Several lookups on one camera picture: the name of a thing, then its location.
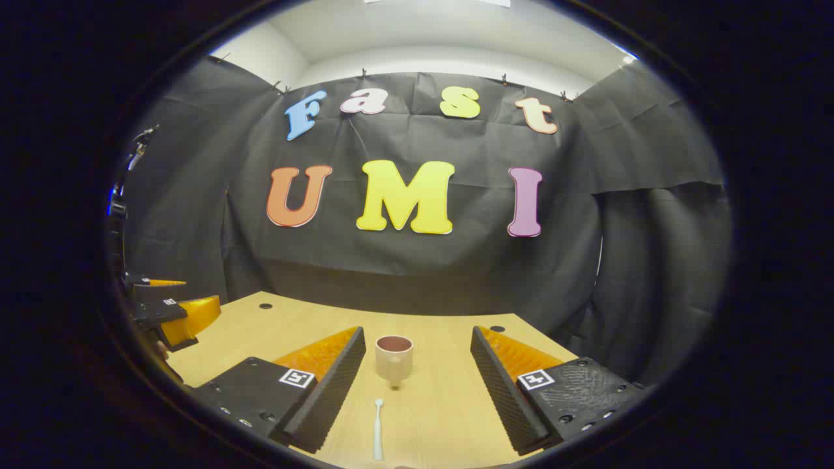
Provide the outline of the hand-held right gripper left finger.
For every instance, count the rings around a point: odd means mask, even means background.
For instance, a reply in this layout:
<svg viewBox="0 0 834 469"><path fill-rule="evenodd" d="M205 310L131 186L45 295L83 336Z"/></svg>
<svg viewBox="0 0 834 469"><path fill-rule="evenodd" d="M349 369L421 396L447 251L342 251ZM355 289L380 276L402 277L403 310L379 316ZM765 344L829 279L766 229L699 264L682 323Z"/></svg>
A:
<svg viewBox="0 0 834 469"><path fill-rule="evenodd" d="M322 448L366 355L355 326L269 362L248 357L192 395L248 434L307 452Z"/></svg>

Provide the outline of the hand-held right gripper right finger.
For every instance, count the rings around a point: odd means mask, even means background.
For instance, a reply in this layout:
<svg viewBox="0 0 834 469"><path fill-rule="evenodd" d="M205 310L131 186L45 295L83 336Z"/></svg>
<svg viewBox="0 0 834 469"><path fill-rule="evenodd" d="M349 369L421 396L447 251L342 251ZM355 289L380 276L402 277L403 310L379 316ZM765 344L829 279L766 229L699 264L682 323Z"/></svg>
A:
<svg viewBox="0 0 834 469"><path fill-rule="evenodd" d="M560 360L475 326L470 352L513 450L524 456L606 425L642 386L587 357Z"/></svg>

